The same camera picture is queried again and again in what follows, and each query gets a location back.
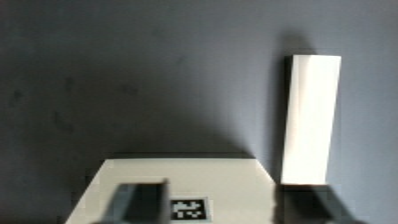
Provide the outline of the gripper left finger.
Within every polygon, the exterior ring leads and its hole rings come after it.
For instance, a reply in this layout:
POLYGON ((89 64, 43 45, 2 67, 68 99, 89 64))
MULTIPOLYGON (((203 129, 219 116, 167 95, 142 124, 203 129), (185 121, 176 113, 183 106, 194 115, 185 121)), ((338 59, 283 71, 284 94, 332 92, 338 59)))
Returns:
POLYGON ((94 224, 171 224, 169 180, 117 185, 94 224))

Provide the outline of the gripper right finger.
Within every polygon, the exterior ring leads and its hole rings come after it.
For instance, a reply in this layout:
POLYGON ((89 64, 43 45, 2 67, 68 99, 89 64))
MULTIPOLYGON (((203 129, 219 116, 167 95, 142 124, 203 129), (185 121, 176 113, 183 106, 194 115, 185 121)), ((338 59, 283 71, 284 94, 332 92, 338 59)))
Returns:
POLYGON ((274 224, 366 224, 329 185, 279 184, 274 198, 274 224))

